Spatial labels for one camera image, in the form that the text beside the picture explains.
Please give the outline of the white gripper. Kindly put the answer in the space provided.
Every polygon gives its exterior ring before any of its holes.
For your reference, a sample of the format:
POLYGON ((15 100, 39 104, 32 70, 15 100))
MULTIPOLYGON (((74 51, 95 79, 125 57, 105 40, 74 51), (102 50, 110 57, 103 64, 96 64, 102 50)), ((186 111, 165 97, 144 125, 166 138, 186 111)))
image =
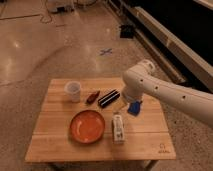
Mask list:
POLYGON ((113 104, 113 112, 118 113, 122 108, 134 102, 135 100, 133 98, 121 95, 113 104))

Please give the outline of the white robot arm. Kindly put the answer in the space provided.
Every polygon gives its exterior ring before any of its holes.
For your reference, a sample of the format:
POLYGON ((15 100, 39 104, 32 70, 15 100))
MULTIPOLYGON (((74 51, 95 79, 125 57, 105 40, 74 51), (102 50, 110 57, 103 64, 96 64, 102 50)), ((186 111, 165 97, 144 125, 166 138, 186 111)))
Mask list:
POLYGON ((153 62, 147 59, 127 69, 122 74, 122 102, 133 103, 148 94, 213 129, 213 94, 156 78, 155 70, 153 62))

